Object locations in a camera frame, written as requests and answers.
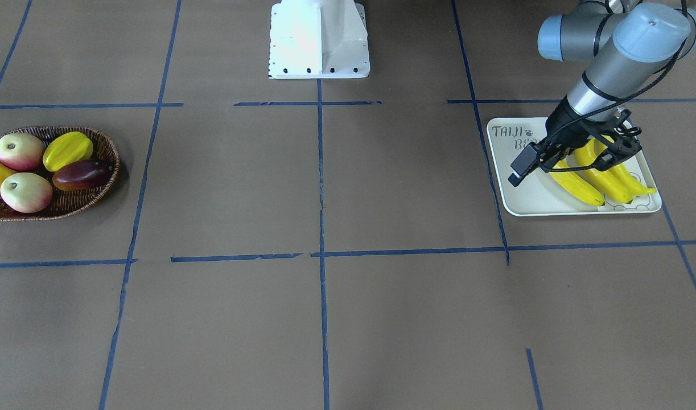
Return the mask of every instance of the brown wicker basket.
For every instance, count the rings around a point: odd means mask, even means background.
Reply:
[[[75,190],[65,192],[56,187],[53,187],[52,202],[48,207],[34,214],[23,214],[12,210],[0,198],[0,221],[27,221],[27,220],[58,220],[77,214],[87,208],[92,207],[97,203],[108,191],[113,187],[114,181],[118,177],[118,172],[121,168],[120,154],[118,148],[107,135],[99,130],[90,127],[78,126],[32,126],[18,128],[10,132],[0,135],[4,137],[9,133],[25,132],[30,133],[36,138],[40,138],[44,142],[45,147],[51,143],[54,138],[68,132],[82,132],[93,142],[92,158],[101,161],[108,161],[113,164],[113,176],[110,177],[108,184],[101,187],[91,188],[88,190]],[[39,174],[49,182],[52,181],[53,173],[47,171],[44,166],[35,169],[35,174]]]

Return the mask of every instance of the apple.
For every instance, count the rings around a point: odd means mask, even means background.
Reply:
[[[0,161],[15,171],[31,171],[42,164],[44,142],[23,132],[0,138]]]
[[[52,185],[39,175],[19,172],[1,183],[1,198],[12,210],[33,214],[52,202]]]

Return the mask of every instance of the purple eggplant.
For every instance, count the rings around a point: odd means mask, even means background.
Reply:
[[[86,190],[105,185],[113,176],[113,165],[104,161],[84,160],[61,167],[52,177],[59,190]]]

